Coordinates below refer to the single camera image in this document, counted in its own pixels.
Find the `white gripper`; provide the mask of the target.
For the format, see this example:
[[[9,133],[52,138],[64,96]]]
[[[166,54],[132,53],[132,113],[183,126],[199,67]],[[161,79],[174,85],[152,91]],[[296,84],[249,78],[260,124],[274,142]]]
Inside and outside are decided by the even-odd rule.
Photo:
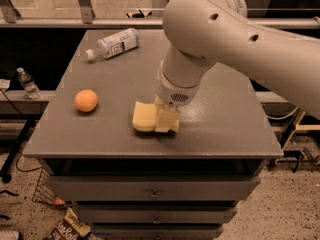
[[[179,87],[171,83],[159,69],[156,81],[156,96],[154,103],[158,104],[156,112],[156,132],[167,133],[179,131],[181,112],[175,108],[160,106],[163,104],[172,106],[184,106],[189,104],[197,94],[200,84],[192,87]]]

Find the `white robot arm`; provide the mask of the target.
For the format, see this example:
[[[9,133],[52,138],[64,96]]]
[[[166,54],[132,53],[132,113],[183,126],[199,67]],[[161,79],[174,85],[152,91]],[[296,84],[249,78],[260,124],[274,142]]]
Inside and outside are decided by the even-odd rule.
[[[229,66],[320,117],[320,40],[253,23],[244,0],[170,0],[162,18],[169,41],[156,102],[191,102],[203,75]]]

